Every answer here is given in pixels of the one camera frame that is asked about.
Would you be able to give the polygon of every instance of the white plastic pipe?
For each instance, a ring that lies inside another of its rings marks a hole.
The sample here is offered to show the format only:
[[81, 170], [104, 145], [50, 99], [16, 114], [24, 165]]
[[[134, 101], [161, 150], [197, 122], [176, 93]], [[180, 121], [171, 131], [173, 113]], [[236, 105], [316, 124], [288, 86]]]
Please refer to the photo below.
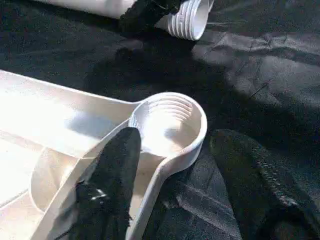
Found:
[[[119, 19], [136, 0], [36, 0], [69, 9]], [[177, 14], [164, 16], [155, 26], [174, 37], [198, 40], [207, 25], [214, 0], [187, 0]]]

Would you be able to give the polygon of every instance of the plastic tray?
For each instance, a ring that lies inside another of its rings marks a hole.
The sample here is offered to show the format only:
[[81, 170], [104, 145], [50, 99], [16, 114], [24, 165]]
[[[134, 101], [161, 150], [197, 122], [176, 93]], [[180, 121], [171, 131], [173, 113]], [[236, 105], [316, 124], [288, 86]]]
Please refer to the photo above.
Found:
[[[1, 166], [7, 174], [12, 173], [14, 185], [10, 184], [10, 191], [5, 191], [0, 202], [0, 239], [43, 240], [48, 237], [56, 217], [68, 206], [66, 201], [74, 201], [66, 198], [79, 177], [105, 144], [128, 126], [128, 119], [142, 101], [102, 97], [1, 70], [0, 101], [9, 103], [1, 109], [0, 154], [7, 156], [11, 152], [13, 155], [8, 156], [14, 158], [2, 161]], [[207, 131], [203, 115], [205, 125], [200, 141], [192, 149], [188, 148], [188, 152], [165, 158], [166, 163], [161, 167], [157, 158], [139, 160], [128, 239], [142, 237], [166, 178], [196, 160]], [[29, 178], [37, 162], [51, 157], [70, 161], [74, 168], [54, 196], [48, 194], [52, 200], [42, 212], [28, 191]]]

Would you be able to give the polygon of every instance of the textured black glove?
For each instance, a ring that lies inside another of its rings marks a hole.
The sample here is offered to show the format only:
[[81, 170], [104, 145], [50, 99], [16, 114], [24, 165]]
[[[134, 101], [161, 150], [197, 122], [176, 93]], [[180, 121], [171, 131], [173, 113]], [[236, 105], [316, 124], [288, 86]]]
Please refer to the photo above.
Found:
[[217, 130], [211, 152], [244, 240], [320, 239], [320, 213], [292, 176], [252, 138]]

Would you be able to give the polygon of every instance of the gloved hand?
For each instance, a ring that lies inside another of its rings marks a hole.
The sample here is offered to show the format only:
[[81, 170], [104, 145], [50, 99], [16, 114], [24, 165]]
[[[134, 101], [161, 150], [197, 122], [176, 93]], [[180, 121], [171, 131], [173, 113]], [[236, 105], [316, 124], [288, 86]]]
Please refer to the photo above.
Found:
[[[124, 240], [140, 149], [136, 128], [113, 137], [82, 175], [76, 202], [57, 217], [49, 240]], [[72, 218], [72, 226], [61, 233]]]
[[244, 240], [320, 239], [320, 212], [272, 154], [252, 138], [217, 130], [211, 153]]

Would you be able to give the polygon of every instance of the black fabric surface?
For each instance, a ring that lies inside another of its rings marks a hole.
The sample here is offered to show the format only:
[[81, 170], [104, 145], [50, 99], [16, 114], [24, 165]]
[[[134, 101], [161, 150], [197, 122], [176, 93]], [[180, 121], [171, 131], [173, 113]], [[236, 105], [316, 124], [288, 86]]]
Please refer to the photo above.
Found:
[[[112, 19], [0, 0], [0, 69], [127, 101], [187, 94], [205, 110], [208, 136], [236, 130], [286, 156], [276, 164], [319, 207], [319, 13], [319, 1], [216, 0], [203, 37], [190, 42], [156, 29], [127, 38]], [[145, 236], [219, 239], [181, 234], [202, 223], [204, 236], [240, 236], [207, 142], [163, 186]]]

